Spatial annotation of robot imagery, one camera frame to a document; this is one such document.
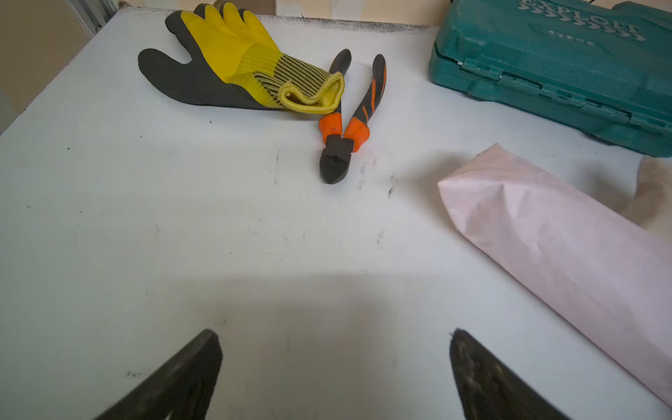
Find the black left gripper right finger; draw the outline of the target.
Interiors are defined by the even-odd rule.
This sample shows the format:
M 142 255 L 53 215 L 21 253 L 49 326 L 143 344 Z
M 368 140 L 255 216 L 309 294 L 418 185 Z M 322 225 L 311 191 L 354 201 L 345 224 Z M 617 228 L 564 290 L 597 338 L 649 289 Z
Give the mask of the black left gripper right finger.
M 463 329 L 453 332 L 450 359 L 467 419 L 568 419 Z

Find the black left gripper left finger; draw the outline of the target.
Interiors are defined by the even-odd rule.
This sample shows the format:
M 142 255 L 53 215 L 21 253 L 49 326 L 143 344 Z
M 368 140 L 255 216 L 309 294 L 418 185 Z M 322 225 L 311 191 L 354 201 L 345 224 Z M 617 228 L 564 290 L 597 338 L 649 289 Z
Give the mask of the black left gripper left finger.
M 204 419 L 222 365 L 217 334 L 205 329 L 100 419 Z

